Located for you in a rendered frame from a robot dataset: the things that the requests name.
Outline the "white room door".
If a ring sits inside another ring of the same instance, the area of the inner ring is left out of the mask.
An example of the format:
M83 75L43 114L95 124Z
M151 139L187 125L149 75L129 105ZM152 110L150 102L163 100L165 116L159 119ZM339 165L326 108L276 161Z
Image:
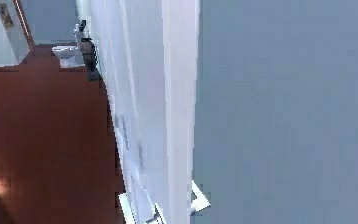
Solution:
M76 0L97 49L127 224L190 224L199 0Z

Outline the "dark bin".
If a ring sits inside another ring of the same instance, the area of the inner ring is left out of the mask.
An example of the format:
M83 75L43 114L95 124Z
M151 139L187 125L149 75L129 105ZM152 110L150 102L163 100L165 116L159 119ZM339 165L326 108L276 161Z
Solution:
M97 69L97 55L95 45L93 44L91 38L81 39L80 50L82 52L84 64L88 70L88 80L100 80L100 73Z

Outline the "white toilet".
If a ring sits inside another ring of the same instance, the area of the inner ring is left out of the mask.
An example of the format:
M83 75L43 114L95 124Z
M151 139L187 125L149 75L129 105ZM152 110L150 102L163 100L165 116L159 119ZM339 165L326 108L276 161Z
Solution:
M76 43L74 45L54 46L52 52L57 56L61 68L74 68L84 65L82 53L80 50L81 39L84 37L86 21L82 20L74 28Z

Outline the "framed wall picture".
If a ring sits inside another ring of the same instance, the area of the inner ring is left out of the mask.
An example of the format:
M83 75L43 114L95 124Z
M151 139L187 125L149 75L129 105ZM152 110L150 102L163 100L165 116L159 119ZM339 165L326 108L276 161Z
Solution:
M14 26L6 3L0 3L0 18L2 20L3 26L6 29Z

